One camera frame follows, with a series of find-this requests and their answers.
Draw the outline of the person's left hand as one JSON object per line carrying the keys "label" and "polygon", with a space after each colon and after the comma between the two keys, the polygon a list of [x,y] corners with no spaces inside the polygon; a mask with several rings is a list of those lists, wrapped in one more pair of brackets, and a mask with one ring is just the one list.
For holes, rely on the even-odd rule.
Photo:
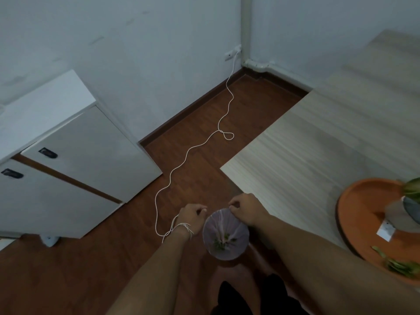
{"label": "person's left hand", "polygon": [[182,234],[184,238],[192,238],[202,229],[206,216],[198,216],[194,212],[194,204],[187,204],[179,212],[174,232]]}

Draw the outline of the person's right hand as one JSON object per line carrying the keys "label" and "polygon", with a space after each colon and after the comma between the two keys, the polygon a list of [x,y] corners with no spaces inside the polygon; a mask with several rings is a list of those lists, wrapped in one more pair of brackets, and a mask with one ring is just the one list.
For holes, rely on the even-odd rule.
{"label": "person's right hand", "polygon": [[254,194],[242,193],[233,198],[240,198],[242,210],[242,213],[233,213],[233,215],[248,226],[259,227],[270,216]]}

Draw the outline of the pale purple bin liner bag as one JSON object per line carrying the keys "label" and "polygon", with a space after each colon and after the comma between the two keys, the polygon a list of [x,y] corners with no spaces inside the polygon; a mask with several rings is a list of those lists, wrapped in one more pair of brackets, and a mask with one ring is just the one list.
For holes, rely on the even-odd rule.
{"label": "pale purple bin liner bag", "polygon": [[[216,251],[213,247],[214,239],[222,238],[226,233],[237,238],[235,245],[225,251]],[[249,246],[249,228],[228,208],[223,208],[213,212],[206,219],[202,229],[202,238],[210,255],[221,261],[232,261],[239,258]]]}

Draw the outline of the person's right forearm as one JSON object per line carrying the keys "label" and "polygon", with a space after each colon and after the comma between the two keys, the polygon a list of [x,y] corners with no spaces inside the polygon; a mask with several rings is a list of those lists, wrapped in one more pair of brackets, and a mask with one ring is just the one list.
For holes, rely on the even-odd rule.
{"label": "person's right forearm", "polygon": [[420,315],[420,294],[337,245],[268,214],[252,222],[325,315]]}

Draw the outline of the person's left forearm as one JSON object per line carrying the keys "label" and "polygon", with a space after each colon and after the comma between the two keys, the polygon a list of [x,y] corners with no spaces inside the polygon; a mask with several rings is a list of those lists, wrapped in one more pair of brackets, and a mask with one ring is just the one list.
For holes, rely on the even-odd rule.
{"label": "person's left forearm", "polygon": [[173,315],[181,258],[189,239],[173,231],[136,272],[106,315]]}

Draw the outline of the green plant scraps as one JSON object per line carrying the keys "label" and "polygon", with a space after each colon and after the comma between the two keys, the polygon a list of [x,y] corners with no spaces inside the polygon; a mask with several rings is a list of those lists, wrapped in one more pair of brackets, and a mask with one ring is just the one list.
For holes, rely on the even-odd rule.
{"label": "green plant scraps", "polygon": [[222,238],[215,238],[213,241],[213,247],[216,251],[225,251],[230,246],[234,246],[237,238],[231,237],[228,233],[224,234]]}

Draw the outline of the black shorts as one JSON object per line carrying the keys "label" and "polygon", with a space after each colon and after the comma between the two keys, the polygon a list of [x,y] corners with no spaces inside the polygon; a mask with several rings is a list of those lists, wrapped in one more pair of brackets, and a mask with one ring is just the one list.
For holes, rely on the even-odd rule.
{"label": "black shorts", "polygon": [[[218,304],[210,315],[253,315],[240,293],[227,281],[218,291]],[[310,315],[300,302],[288,295],[285,283],[276,274],[267,276],[260,289],[260,315]]]}

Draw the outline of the round orange tray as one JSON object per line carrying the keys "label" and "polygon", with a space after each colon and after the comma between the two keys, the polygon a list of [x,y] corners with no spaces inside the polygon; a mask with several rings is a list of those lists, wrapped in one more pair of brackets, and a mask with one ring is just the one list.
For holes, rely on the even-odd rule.
{"label": "round orange tray", "polygon": [[336,205],[336,221],[346,245],[351,251],[385,273],[420,289],[420,272],[407,277],[389,270],[384,258],[372,247],[377,247],[387,257],[402,262],[420,264],[420,233],[401,230],[382,231],[385,208],[401,202],[403,182],[384,178],[359,180],[339,197]]}

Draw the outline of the white cabinet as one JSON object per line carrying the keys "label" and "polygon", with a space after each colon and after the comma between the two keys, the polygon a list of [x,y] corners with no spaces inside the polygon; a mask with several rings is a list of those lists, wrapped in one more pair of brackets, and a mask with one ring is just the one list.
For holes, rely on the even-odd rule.
{"label": "white cabinet", "polygon": [[0,236],[82,238],[161,174],[73,70],[0,105]]}

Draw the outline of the white paper tag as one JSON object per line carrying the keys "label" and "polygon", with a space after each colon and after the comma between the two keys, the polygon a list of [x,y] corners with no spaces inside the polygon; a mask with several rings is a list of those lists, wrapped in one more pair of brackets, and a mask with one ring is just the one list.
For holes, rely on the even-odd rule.
{"label": "white paper tag", "polygon": [[384,219],[377,230],[376,235],[383,240],[390,242],[395,232],[396,228],[387,219]]}

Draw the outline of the small white blue object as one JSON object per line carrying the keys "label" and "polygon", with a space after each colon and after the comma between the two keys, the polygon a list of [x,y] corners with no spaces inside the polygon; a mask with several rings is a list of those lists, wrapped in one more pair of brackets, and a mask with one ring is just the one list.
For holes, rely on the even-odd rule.
{"label": "small white blue object", "polygon": [[60,237],[59,236],[39,235],[39,238],[40,238],[41,242],[46,247],[49,247],[49,248],[53,247],[60,240]]}

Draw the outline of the green cut leaves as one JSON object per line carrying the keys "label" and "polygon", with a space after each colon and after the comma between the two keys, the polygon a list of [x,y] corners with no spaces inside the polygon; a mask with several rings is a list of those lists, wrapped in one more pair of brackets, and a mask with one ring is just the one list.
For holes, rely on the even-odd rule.
{"label": "green cut leaves", "polygon": [[382,264],[389,271],[402,275],[406,278],[416,278],[420,276],[420,263],[414,261],[396,260],[388,257],[377,246],[371,246],[371,248],[379,254],[382,259]]}

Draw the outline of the green potted plant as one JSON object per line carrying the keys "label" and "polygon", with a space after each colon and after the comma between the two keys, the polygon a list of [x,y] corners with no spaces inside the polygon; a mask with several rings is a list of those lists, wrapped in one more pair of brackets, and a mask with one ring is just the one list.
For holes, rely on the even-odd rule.
{"label": "green potted plant", "polygon": [[420,177],[403,183],[402,193],[405,197],[420,205]]}

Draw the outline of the white wall pipe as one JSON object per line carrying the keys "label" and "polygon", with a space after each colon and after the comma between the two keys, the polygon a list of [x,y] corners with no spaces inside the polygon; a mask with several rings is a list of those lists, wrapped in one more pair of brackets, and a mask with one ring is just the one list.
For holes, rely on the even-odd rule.
{"label": "white wall pipe", "polygon": [[270,58],[270,1],[241,0],[241,65],[256,73],[273,73]]}

